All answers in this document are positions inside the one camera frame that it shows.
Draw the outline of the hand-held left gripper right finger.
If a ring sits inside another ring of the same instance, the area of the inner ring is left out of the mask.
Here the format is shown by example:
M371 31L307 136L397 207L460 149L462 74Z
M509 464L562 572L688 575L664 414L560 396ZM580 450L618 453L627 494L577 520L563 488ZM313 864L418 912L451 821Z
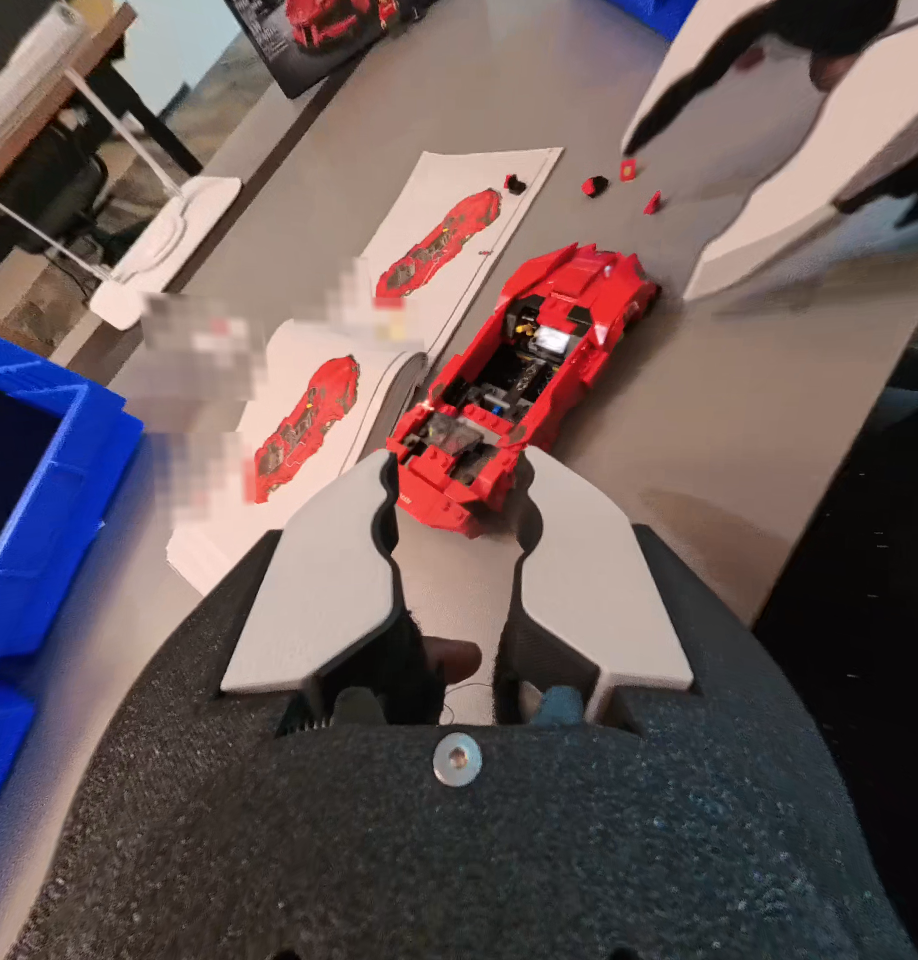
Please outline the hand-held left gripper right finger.
M510 606L496 654L496 722L525 722L520 694L574 690L585 720L617 690L687 692L693 670L625 513L542 451L527 448Z

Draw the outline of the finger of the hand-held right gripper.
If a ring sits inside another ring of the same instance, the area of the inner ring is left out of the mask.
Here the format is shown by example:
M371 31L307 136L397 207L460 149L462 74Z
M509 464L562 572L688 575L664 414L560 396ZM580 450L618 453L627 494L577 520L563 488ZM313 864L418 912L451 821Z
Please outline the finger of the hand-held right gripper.
M629 144L640 121L656 105L669 87L697 67L713 45L732 27L751 14L758 13L768 1L699 1L685 19L681 30L668 47L622 140L622 156L632 155Z
M918 2L827 94L799 148L757 186L700 253L683 292L701 300L742 282L835 222L858 192L892 172L918 134Z

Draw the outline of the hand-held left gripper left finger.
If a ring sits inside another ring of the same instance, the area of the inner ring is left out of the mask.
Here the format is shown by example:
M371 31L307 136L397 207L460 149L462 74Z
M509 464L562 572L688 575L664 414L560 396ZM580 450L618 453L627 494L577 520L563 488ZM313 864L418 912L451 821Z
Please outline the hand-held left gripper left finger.
M377 450L286 523L221 681L224 694L309 689L404 614L398 462Z

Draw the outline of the red lego car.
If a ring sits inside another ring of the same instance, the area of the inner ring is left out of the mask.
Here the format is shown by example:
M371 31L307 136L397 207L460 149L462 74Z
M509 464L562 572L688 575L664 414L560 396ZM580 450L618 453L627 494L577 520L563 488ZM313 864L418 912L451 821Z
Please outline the red lego car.
M637 256L594 244L524 262L388 438L398 506L429 528L476 538L484 517L503 509L522 452L551 452L565 416L659 295Z

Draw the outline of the lego instruction booklet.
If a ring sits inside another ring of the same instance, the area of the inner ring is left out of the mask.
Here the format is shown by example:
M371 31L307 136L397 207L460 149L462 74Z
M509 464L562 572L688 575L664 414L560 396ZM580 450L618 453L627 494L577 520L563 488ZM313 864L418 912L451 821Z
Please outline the lego instruction booklet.
M247 368L236 428L192 475L166 557L199 594L388 434L561 156L561 148L426 151L341 275L326 320L285 320ZM530 184L503 189L507 174Z

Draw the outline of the lego set box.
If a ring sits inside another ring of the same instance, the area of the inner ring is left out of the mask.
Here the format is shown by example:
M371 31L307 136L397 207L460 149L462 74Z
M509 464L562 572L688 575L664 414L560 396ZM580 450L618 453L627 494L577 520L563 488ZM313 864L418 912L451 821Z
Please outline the lego set box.
M424 18L431 1L227 1L290 99L375 42Z

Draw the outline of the person's right hand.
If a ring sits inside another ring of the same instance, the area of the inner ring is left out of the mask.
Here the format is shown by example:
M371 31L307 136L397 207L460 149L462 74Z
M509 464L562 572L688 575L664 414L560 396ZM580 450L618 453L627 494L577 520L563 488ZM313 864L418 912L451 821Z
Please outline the person's right hand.
M829 93L834 90L848 74L859 56L859 53L835 56L813 54L810 58L808 71L813 88L821 93Z

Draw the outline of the person's left hand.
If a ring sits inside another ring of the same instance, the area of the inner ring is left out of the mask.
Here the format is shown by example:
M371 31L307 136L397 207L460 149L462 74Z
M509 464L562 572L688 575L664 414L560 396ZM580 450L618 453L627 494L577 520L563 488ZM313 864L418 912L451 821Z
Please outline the person's left hand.
M425 637L422 648L428 669L447 687L473 677L482 664L482 650L470 641Z

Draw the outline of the blue plastic bin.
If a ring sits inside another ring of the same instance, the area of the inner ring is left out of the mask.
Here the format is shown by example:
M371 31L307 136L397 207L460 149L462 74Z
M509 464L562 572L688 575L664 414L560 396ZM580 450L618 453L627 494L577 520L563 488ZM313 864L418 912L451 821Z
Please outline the blue plastic bin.
M697 1L609 1L612 6L673 42Z
M116 392L0 338L0 668L40 649L143 431ZM0 671L0 793L34 714Z

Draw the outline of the white rounded pad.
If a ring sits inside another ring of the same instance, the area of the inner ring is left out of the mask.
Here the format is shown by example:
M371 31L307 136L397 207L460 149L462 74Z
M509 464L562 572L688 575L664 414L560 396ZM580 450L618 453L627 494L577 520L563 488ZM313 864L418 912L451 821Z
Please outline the white rounded pad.
M89 310L120 331L135 326L151 295L166 291L240 194L229 176L195 176L180 187L111 269Z

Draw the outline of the black office chair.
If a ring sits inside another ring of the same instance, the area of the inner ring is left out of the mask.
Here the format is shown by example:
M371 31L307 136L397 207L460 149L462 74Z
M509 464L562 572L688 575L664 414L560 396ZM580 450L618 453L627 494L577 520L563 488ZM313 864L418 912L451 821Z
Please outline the black office chair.
M99 154L37 144L0 177L0 203L57 241L93 234L108 168Z

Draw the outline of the brown wooden desk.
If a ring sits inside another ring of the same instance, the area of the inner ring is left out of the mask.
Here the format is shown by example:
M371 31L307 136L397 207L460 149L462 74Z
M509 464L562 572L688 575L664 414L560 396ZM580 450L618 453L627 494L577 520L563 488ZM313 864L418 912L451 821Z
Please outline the brown wooden desk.
M131 133L124 115L131 115L185 174L201 174L201 162L111 65L136 19L135 10L124 2L94 32L70 4L55 2L27 31L0 70L0 177L75 95L128 142L167 196L177 196L179 184Z

